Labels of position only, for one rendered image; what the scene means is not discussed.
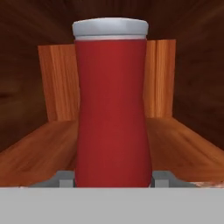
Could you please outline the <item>red condiment bottle grey cap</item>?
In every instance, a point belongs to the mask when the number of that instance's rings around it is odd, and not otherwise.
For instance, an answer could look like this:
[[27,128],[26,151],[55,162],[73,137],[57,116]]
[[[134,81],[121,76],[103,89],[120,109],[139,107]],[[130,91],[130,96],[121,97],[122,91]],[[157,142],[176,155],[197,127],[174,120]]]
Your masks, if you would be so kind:
[[78,187],[151,184],[143,101],[148,29],[143,20],[122,17],[73,23],[80,84]]

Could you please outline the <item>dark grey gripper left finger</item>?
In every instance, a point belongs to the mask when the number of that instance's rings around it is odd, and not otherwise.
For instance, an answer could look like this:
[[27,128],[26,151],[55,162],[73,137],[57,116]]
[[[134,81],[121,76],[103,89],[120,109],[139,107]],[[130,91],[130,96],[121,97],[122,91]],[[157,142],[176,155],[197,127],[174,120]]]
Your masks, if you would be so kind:
[[73,188],[75,187],[74,171],[57,171],[56,174],[48,180],[38,182],[37,184],[32,185],[32,187]]

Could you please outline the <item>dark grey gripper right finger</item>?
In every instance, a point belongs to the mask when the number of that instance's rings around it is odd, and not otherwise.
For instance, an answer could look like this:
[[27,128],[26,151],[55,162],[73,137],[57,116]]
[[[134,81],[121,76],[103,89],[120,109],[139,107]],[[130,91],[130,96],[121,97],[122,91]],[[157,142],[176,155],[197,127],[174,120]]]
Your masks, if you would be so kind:
[[151,187],[194,187],[194,184],[185,182],[175,177],[170,171],[153,171],[151,178]]

